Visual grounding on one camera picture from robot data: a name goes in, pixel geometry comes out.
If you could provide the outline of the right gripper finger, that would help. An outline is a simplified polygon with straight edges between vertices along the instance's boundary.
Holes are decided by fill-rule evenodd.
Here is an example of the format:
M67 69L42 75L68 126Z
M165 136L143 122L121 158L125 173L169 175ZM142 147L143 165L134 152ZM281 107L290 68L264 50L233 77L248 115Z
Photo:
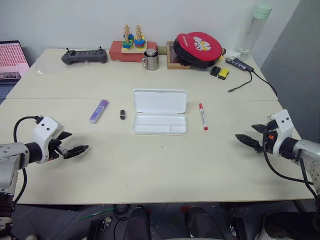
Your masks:
M264 124L253 124L251 127L261 134L268 132L268 126Z
M235 137L246 146L253 148L257 154L261 154L263 152L263 147L259 144L259 142L248 135L245 134L235 134Z

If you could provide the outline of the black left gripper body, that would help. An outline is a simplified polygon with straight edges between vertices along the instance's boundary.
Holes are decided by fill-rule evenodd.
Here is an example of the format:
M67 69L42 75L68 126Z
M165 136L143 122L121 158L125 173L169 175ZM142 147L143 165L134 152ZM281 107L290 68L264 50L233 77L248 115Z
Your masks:
M59 156L67 158L67 150L61 148L62 141L59 139L53 139L48 143L48 161L57 159Z

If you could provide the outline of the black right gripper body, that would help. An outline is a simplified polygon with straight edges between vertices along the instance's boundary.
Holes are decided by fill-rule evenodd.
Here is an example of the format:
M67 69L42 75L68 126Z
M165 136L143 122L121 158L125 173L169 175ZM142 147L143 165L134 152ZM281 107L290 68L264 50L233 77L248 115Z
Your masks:
M273 153L273 148L276 142L276 131L268 130L266 126L262 128L262 151Z

